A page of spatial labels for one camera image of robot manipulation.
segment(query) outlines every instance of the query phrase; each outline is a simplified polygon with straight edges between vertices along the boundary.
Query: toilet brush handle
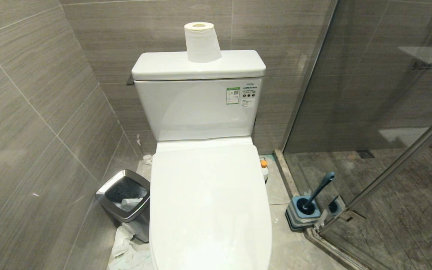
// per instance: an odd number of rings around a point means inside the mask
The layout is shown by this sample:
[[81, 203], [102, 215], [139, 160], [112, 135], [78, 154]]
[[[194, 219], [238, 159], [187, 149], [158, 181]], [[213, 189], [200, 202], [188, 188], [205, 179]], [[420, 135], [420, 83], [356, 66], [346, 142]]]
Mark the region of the toilet brush handle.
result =
[[335, 178], [334, 172], [331, 171], [326, 173], [326, 175], [322, 178], [322, 181], [319, 184], [319, 186], [311, 194], [311, 198], [309, 198], [309, 200], [307, 200], [307, 202], [304, 204], [303, 208], [306, 209], [310, 205], [310, 203], [314, 200], [314, 198], [316, 198], [319, 192], [321, 192], [325, 186], [331, 183], [331, 181], [333, 181], [334, 178]]

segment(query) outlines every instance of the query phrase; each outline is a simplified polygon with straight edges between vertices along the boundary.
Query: white toilet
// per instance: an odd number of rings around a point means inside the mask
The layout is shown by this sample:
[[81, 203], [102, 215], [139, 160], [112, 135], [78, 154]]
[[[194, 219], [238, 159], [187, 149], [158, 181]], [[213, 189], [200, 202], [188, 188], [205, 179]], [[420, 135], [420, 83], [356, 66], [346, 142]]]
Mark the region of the white toilet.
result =
[[210, 63], [143, 53], [133, 79], [158, 141], [151, 170], [155, 270], [267, 270], [271, 215], [251, 140], [266, 66], [256, 51]]

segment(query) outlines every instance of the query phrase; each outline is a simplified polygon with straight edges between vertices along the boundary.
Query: stainless steel trash can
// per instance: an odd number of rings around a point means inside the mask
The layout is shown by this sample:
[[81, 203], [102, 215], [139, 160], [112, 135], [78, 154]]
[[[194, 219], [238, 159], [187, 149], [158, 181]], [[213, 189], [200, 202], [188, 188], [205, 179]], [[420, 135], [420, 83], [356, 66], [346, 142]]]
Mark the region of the stainless steel trash can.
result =
[[150, 183], [143, 176], [123, 169], [96, 192], [96, 199], [134, 237], [149, 243]]

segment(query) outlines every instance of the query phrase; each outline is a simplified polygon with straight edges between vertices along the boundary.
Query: toilet bowl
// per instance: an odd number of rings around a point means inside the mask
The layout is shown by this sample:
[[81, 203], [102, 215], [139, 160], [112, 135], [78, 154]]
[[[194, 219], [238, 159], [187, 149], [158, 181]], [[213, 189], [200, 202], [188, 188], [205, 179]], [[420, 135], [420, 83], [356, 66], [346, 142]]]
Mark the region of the toilet bowl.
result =
[[249, 137], [158, 143], [150, 216], [155, 270], [269, 267], [269, 203]]

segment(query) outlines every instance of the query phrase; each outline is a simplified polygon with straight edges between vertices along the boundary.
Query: toilet paper roll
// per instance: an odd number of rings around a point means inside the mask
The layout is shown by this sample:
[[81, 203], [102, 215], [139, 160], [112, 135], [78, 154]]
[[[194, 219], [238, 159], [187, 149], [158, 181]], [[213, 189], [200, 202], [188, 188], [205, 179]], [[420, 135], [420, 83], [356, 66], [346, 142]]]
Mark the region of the toilet paper roll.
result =
[[190, 22], [184, 26], [187, 59], [208, 63], [222, 57], [215, 26], [209, 22]]

